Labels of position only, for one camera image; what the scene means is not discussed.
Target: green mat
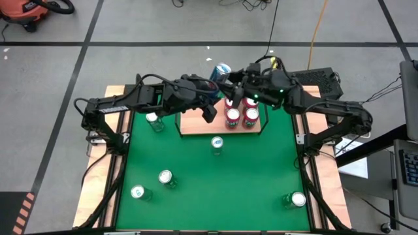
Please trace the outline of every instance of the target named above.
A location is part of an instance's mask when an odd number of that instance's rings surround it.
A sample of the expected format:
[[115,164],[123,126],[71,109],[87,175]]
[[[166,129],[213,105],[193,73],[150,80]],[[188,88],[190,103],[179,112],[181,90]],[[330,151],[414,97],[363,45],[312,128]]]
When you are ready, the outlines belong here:
[[[309,230],[306,208],[285,209],[283,195],[302,191],[291,117],[269,110],[262,135],[224,134],[220,156],[211,153],[214,135],[180,138],[174,116],[155,133],[135,114],[116,228],[152,230]],[[167,189],[158,174],[178,180]],[[153,191],[149,202],[131,188]]]

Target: shop vacuum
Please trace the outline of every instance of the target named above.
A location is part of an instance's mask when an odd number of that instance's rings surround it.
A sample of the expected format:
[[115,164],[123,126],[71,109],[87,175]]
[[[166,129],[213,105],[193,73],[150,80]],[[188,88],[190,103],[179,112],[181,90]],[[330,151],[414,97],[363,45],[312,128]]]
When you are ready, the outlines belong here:
[[22,25],[27,32],[37,30],[37,22],[44,19],[49,10],[58,14],[72,14],[74,5],[62,0],[68,8],[61,8],[54,1],[46,0],[0,0],[0,17],[12,24]]

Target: can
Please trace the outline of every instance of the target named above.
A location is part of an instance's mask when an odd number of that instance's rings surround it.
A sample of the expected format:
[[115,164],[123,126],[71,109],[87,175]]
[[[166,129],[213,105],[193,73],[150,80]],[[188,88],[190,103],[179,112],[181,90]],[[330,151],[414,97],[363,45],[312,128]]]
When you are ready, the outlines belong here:
[[242,113],[245,114],[248,108],[255,108],[257,109],[259,106],[259,103],[253,99],[250,99],[248,97],[242,99],[242,104],[244,105],[242,109]]
[[224,113],[225,113],[225,116],[226,116],[227,113],[228,113],[228,110],[230,110],[231,108],[233,108],[233,101],[229,100],[226,97],[224,98],[224,101],[225,101]]
[[259,119],[259,111],[255,108],[249,108],[244,114],[244,119],[242,120],[242,125],[245,128],[251,129],[257,123]]
[[162,183],[165,187],[173,189],[177,186],[177,181],[174,179],[174,176],[170,170],[163,170],[158,175],[158,180]]
[[301,192],[293,192],[283,196],[283,205],[287,209],[301,208],[306,203],[306,197]]
[[[209,79],[213,82],[223,82],[224,75],[230,73],[232,69],[225,63],[218,63],[213,69]],[[216,98],[219,91],[211,93],[209,96],[211,98]]]
[[152,191],[142,185],[136,185],[131,189],[131,196],[135,199],[149,201],[152,198]]
[[228,110],[225,119],[225,126],[228,129],[236,128],[238,126],[238,122],[240,121],[240,111],[235,108],[231,108]]
[[145,115],[146,121],[150,124],[155,132],[161,132],[164,129],[163,120],[155,113]]
[[222,152],[222,147],[223,147],[223,140],[222,140],[222,138],[219,137],[219,136],[213,137],[213,139],[211,141],[211,144],[212,144],[212,153],[215,156],[220,155],[221,152]]

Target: wooden base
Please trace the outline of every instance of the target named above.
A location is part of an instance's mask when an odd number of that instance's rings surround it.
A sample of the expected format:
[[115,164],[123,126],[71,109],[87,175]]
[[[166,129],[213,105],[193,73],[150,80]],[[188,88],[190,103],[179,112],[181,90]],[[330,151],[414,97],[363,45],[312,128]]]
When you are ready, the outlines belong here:
[[240,104],[240,122],[235,129],[228,129],[225,126],[225,101],[221,99],[215,104],[217,115],[213,122],[206,123],[202,118],[203,111],[201,109],[189,110],[180,115],[180,132],[187,134],[237,134],[237,133],[259,133],[261,130],[260,119],[253,128],[247,129],[242,126],[244,115],[242,114],[243,104]]

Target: black floor line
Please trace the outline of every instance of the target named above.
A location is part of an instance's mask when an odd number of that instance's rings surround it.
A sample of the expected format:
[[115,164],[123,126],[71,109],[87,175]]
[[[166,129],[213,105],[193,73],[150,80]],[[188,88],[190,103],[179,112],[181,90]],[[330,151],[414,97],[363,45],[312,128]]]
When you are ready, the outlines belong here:
[[[0,42],[0,46],[84,46],[85,42]],[[109,47],[164,47],[164,46],[267,46],[268,42],[206,41],[206,42],[88,42],[88,46]],[[310,47],[311,42],[271,42],[271,46]],[[418,47],[418,42],[315,42],[315,47],[384,48]]]
[[78,55],[77,62],[74,66],[74,70],[73,70],[72,75],[71,75],[71,79],[70,79],[69,84],[67,86],[67,90],[65,91],[63,102],[61,103],[61,107],[59,109],[56,122],[54,123],[54,128],[52,129],[50,138],[49,138],[48,143],[46,145],[44,155],[42,156],[42,161],[40,162],[39,169],[38,169],[37,175],[35,177],[35,180],[33,182],[32,190],[31,190],[32,192],[34,192],[35,195],[38,195],[40,187],[42,185],[42,181],[45,177],[46,169],[48,168],[48,164],[50,162],[51,155],[52,155],[52,152],[54,150],[54,147],[55,147],[55,144],[56,144],[56,141],[57,141],[59,130],[61,129],[61,126],[63,124],[65,113],[68,109],[68,105],[70,103],[71,95],[72,95],[72,92],[74,91],[74,87],[75,87],[75,84],[77,82],[78,75],[80,74],[80,69],[81,69],[81,66],[83,64],[83,61],[84,61],[84,58],[86,56],[86,52],[87,52],[87,49],[88,49],[88,42],[91,40],[91,36],[93,35],[93,30],[94,30],[94,27],[97,23],[97,18],[99,17],[99,14],[100,14],[100,11],[101,11],[101,8],[102,8],[102,5],[103,5],[103,1],[104,0],[99,0],[98,3],[97,3],[93,18],[90,22],[90,26],[89,26],[87,35],[84,39],[83,47],[81,48],[80,54]]
[[396,28],[391,13],[389,12],[386,3],[384,2],[384,0],[378,0],[379,1],[379,5],[383,11],[383,14],[386,17],[387,23],[389,24],[389,27],[392,30],[393,36],[396,39],[396,42],[399,43],[400,45],[400,51],[402,52],[402,55],[404,55],[405,60],[410,61],[411,60],[411,56],[410,53],[408,52],[408,50],[406,49],[406,46],[404,44],[404,41],[402,40],[402,37],[400,36],[400,33],[398,31],[398,29]]

